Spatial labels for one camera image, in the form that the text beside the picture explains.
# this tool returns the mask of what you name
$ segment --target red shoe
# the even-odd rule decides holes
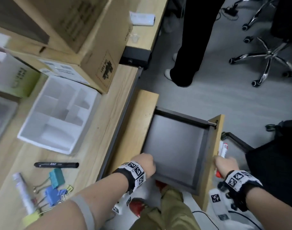
[[[165,186],[167,186],[167,184],[156,180],[156,186],[159,188],[160,192],[162,192],[162,190],[164,189]]]
[[[146,207],[148,207],[148,205],[144,203],[144,200],[142,198],[133,198],[129,204],[130,210],[139,218],[141,217],[141,212]]]

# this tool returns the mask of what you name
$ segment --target white sneaker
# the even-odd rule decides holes
[[[176,62],[177,55],[178,55],[178,53],[173,54],[173,60],[174,60],[174,62]]]
[[[165,70],[165,72],[164,72],[164,76],[165,76],[168,80],[172,81],[172,79],[171,79],[171,70],[170,70],[170,69],[166,69],[166,70]]]

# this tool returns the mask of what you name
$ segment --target chrome chair base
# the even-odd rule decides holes
[[[245,1],[258,1],[261,3],[261,7],[258,9],[256,14],[250,19],[250,21],[242,26],[243,31],[247,31],[252,26],[252,24],[257,20],[257,18],[259,17],[260,13],[263,11],[264,8],[268,7],[269,5],[276,8],[276,6],[273,4],[273,2],[275,2],[276,0],[239,0],[233,4],[231,9],[236,9],[238,4]]]
[[[252,37],[246,37],[246,39],[251,39],[249,42],[252,41]],[[284,72],[282,75],[284,77],[292,77],[292,64],[288,61],[286,61],[285,59],[281,58],[278,56],[278,53],[283,50],[287,45],[288,43],[287,42],[283,42],[281,45],[279,45],[278,47],[274,48],[274,49],[269,49],[268,46],[267,46],[267,43],[260,37],[257,38],[257,40],[259,40],[262,44],[262,46],[266,49],[266,52],[265,53],[249,53],[249,54],[243,54],[241,56],[238,56],[238,57],[234,57],[234,58],[231,58],[229,60],[229,64],[235,64],[236,62],[240,61],[240,60],[243,60],[243,59],[247,59],[247,58],[253,58],[253,57],[264,57],[265,59],[267,59],[267,64],[266,64],[266,67],[265,67],[265,70],[264,70],[264,73],[263,75],[261,75],[259,77],[258,80],[254,80],[252,81],[251,85],[253,87],[258,87],[260,86],[267,78],[268,76],[268,73],[269,73],[269,70],[270,70],[270,67],[271,67],[271,63],[273,60],[276,60],[278,61],[279,63],[285,65],[289,70]]]

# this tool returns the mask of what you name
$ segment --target desk surface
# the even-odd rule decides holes
[[[154,26],[133,26],[132,34],[138,34],[139,40],[134,43],[130,38],[127,46],[152,50],[156,41],[159,27],[163,19],[168,0],[127,0],[130,10],[137,13],[155,14]]]
[[[26,216],[26,211],[12,181],[12,174],[21,172],[30,187],[41,184],[48,177],[51,169],[35,168],[34,162],[79,162],[78,169],[63,170],[66,184],[74,187],[73,193],[97,180],[102,164],[109,153],[110,144],[115,140],[114,133],[120,127],[137,76],[137,68],[118,66],[110,90],[102,96],[83,144],[74,156],[48,151],[16,138],[45,82],[46,78],[41,77],[32,95],[19,105],[17,114],[0,141],[0,230],[17,229],[18,226],[20,229],[23,228],[21,219]]]

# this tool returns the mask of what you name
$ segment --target black marker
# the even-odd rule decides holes
[[[78,162],[36,162],[34,166],[37,168],[78,168]]]

